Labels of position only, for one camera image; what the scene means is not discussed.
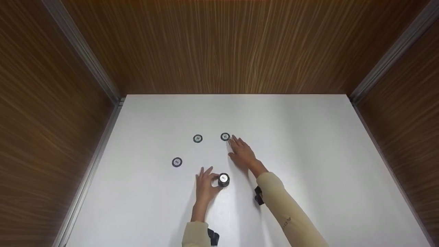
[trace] black ring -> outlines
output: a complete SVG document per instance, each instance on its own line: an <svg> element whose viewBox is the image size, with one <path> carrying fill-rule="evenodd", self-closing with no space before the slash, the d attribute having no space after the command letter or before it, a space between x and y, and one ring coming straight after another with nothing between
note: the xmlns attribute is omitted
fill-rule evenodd
<svg viewBox="0 0 439 247"><path fill-rule="evenodd" d="M174 161L176 161L176 160L180 160L180 164L175 165L175 164L174 164ZM183 164L183 160L182 160L180 157L175 157L175 158L172 160L172 166L173 166L173 167L179 167L179 166L181 166L181 164Z"/></svg>
<svg viewBox="0 0 439 247"><path fill-rule="evenodd" d="M195 140L195 138L196 138L197 136L199 136L199 137L201 138L199 141L196 141L196 140ZM194 135L194 137L192 138L192 140L193 140L195 143L200 143L201 141L203 141L203 136L200 135L200 134L196 134L196 135Z"/></svg>
<svg viewBox="0 0 439 247"><path fill-rule="evenodd" d="M226 134L228 137L227 138L223 138L223 134ZM229 133L227 133L227 132L224 132L224 133L222 133L221 134L221 140L223 140L223 141L228 141L230 139L230 134Z"/></svg>

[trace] person's right hand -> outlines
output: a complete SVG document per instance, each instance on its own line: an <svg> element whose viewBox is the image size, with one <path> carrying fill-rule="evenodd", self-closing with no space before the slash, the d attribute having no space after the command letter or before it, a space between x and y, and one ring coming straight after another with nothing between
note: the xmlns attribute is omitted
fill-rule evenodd
<svg viewBox="0 0 439 247"><path fill-rule="evenodd" d="M241 138L236 138L232 135L229 139L230 147L233 153L229 153L230 159L240 169L249 169L257 178L261 173L268 172L264 165L256 159L255 153L250 146L245 143Z"/></svg>

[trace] wood grain panel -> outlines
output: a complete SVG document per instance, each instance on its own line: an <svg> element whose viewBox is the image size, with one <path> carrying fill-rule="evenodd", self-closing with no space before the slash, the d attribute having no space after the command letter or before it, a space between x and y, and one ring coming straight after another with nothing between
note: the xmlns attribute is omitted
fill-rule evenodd
<svg viewBox="0 0 439 247"><path fill-rule="evenodd" d="M50 246L112 104L39 1L0 1L0 246Z"/></svg>
<svg viewBox="0 0 439 247"><path fill-rule="evenodd" d="M427 2L63 1L122 94L350 94Z"/></svg>
<svg viewBox="0 0 439 247"><path fill-rule="evenodd" d="M367 94L359 110L439 246L439 21Z"/></svg>

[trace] black puck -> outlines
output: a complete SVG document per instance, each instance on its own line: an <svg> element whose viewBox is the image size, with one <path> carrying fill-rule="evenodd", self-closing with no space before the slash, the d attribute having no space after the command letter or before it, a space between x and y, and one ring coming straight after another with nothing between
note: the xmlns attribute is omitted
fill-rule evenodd
<svg viewBox="0 0 439 247"><path fill-rule="evenodd" d="M230 177L227 173L221 173L218 176L218 186L226 187L230 183Z"/></svg>
<svg viewBox="0 0 439 247"><path fill-rule="evenodd" d="M181 164L183 164L183 161L180 157L175 157L172 160L172 166L174 166L174 167L179 167L179 166L181 166Z"/></svg>
<svg viewBox="0 0 439 247"><path fill-rule="evenodd" d="M192 140L194 140L195 143L200 143L203 140L203 136L200 134L196 134L194 135L194 138Z"/></svg>
<svg viewBox="0 0 439 247"><path fill-rule="evenodd" d="M229 135L229 133L227 133L227 132L224 132L224 133L222 133L221 134L221 140L223 140L223 141L228 141L230 139L230 135Z"/></svg>

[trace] beige sleeve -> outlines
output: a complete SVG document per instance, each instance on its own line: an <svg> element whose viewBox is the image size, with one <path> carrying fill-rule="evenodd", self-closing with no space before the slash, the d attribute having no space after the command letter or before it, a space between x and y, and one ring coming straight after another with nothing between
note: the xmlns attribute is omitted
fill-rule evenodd
<svg viewBox="0 0 439 247"><path fill-rule="evenodd" d="M262 190L264 203L281 225L291 246L328 246L311 220L288 194L284 184L274 173L262 173L256 182Z"/></svg>
<svg viewBox="0 0 439 247"><path fill-rule="evenodd" d="M184 229L182 247L210 247L210 238L207 235L206 222L189 222Z"/></svg>

